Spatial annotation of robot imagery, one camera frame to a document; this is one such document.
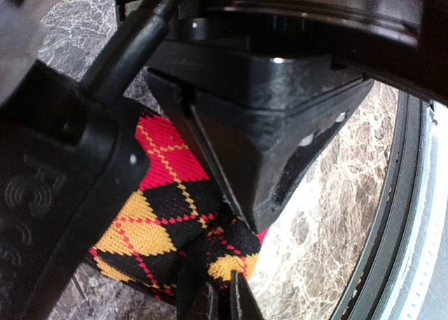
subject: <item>gray marble surface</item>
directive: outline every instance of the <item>gray marble surface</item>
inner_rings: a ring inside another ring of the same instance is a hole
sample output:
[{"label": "gray marble surface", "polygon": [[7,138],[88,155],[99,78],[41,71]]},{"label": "gray marble surface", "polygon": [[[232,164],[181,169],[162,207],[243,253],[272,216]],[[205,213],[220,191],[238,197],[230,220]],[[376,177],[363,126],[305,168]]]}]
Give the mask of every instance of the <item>gray marble surface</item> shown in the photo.
[{"label": "gray marble surface", "polygon": [[[116,30],[113,0],[65,0],[43,23],[39,57],[78,80]],[[141,75],[126,95],[159,109]],[[332,312],[377,207],[396,101],[396,90],[375,85],[268,232],[251,279],[267,319],[324,319]],[[50,319],[175,319],[175,311],[82,265]]]}]

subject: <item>red and yellow argyle sock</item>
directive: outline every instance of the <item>red and yellow argyle sock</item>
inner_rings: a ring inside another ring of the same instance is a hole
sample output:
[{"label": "red and yellow argyle sock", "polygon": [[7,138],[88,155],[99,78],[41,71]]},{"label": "red and yellow argyle sock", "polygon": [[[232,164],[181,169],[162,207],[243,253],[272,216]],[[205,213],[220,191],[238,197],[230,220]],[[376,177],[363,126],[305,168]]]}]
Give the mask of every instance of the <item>red and yellow argyle sock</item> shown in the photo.
[{"label": "red and yellow argyle sock", "polygon": [[237,217],[223,218],[229,206],[172,123],[141,106],[135,136],[150,159],[149,172],[87,261],[171,304],[188,256],[220,291],[232,270],[249,278],[260,241]]}]

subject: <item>embossed logo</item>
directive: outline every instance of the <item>embossed logo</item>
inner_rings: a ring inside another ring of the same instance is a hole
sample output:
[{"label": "embossed logo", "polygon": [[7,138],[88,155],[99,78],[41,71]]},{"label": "embossed logo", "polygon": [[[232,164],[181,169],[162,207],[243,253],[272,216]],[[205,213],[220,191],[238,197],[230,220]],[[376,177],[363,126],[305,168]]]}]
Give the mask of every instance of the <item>embossed logo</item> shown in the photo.
[{"label": "embossed logo", "polygon": [[28,155],[25,163],[36,171],[35,175],[17,175],[5,189],[5,202],[9,208],[28,206],[34,218],[50,210],[54,195],[64,185],[65,175],[38,162]]},{"label": "embossed logo", "polygon": [[[66,177],[28,155],[24,155],[23,160],[34,173],[19,174],[9,181],[4,193],[5,203],[13,211],[28,209],[33,218],[40,218],[50,210]],[[13,303],[18,268],[24,262],[19,249],[32,245],[32,230],[20,219],[0,218],[0,241],[0,314],[3,314]]]},{"label": "embossed logo", "polygon": [[12,304],[12,292],[18,272],[15,269],[22,265],[22,255],[15,245],[32,244],[32,232],[27,225],[14,218],[0,219],[0,239],[7,239],[7,244],[0,246],[0,313]]}]

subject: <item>black wire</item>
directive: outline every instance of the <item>black wire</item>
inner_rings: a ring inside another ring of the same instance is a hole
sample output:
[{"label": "black wire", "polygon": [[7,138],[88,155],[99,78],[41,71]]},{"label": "black wire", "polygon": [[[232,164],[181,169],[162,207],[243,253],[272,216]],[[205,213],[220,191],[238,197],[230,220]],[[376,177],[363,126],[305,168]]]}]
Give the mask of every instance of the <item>black wire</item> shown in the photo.
[{"label": "black wire", "polygon": [[180,0],[143,0],[112,36],[81,80],[96,102],[122,96],[168,34],[168,21]]}]

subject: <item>metal screw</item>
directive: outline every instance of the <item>metal screw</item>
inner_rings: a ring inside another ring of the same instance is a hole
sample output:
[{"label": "metal screw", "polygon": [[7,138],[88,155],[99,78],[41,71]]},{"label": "metal screw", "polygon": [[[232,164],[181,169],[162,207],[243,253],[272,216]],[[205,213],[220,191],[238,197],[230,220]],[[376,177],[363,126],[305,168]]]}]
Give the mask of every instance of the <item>metal screw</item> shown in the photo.
[{"label": "metal screw", "polygon": [[313,142],[314,134],[310,134],[309,136],[306,136],[304,139],[302,139],[299,143],[300,147],[305,147],[310,145],[310,143]]},{"label": "metal screw", "polygon": [[131,154],[131,156],[129,157],[129,164],[131,164],[132,166],[137,164],[137,157],[135,156],[135,154]]},{"label": "metal screw", "polygon": [[345,119],[345,116],[346,116],[346,115],[347,115],[347,114],[346,114],[345,112],[341,112],[341,114],[338,115],[338,117],[336,118],[335,122],[336,122],[336,123],[341,123],[341,122],[343,122],[344,119]]}]

